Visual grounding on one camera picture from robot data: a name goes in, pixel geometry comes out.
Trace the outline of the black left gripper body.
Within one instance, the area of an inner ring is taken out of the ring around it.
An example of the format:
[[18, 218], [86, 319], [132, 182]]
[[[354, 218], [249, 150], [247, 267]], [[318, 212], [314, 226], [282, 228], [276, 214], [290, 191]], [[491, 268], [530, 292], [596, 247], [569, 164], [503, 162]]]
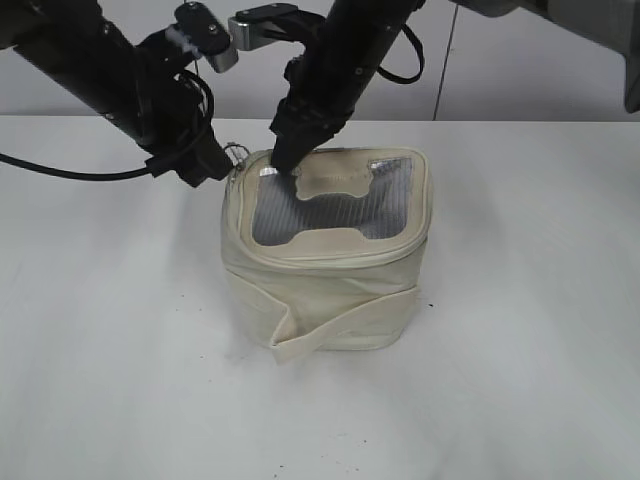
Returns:
[[169, 153], [151, 157], [145, 161], [145, 166], [153, 177], [175, 172], [184, 183], [196, 188], [198, 186], [193, 185], [196, 166], [194, 153], [200, 142], [218, 142], [211, 126], [211, 119], [207, 116], [195, 120], [185, 144]]

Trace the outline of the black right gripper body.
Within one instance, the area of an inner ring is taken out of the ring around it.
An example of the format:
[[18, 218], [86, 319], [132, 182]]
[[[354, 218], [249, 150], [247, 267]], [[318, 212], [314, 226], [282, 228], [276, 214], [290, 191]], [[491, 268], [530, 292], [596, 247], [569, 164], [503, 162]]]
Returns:
[[278, 137], [307, 138], [320, 145], [334, 138], [350, 119], [350, 111], [322, 109], [303, 100], [282, 99], [269, 129]]

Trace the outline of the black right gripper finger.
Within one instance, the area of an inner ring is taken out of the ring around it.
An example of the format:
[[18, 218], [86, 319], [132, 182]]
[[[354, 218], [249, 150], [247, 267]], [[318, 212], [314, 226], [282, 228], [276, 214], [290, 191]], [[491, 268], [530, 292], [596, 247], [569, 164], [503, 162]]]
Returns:
[[271, 166], [280, 174], [288, 175], [306, 155], [324, 142], [324, 133], [315, 128], [277, 133], [271, 154]]

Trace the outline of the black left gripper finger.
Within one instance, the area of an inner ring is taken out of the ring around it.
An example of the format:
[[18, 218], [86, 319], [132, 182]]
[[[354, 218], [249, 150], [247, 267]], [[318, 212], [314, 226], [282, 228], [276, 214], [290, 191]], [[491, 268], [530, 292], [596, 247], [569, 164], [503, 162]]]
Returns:
[[200, 142], [195, 147], [194, 155], [194, 186], [208, 179], [224, 180], [234, 168], [233, 161], [218, 142]]

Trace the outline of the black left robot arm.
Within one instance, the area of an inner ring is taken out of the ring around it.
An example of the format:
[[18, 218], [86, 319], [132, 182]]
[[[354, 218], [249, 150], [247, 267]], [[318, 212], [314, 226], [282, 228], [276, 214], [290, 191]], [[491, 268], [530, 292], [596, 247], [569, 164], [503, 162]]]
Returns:
[[2, 155], [2, 163], [86, 182], [168, 172], [192, 187], [225, 179], [234, 164], [214, 134], [214, 95], [188, 67], [204, 59], [224, 72], [237, 54], [204, 4], [185, 2], [174, 17], [134, 45], [96, 1], [2, 2], [2, 49], [14, 51], [149, 155], [144, 167], [118, 173], [73, 172], [9, 155]]

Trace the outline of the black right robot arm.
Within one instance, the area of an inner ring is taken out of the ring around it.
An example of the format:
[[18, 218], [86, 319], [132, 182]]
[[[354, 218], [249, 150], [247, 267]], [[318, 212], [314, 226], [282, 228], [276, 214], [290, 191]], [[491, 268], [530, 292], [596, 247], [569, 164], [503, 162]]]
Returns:
[[287, 175], [332, 139], [356, 104], [410, 15], [422, 1], [336, 1], [316, 39], [289, 62], [287, 95], [270, 125], [271, 165]]

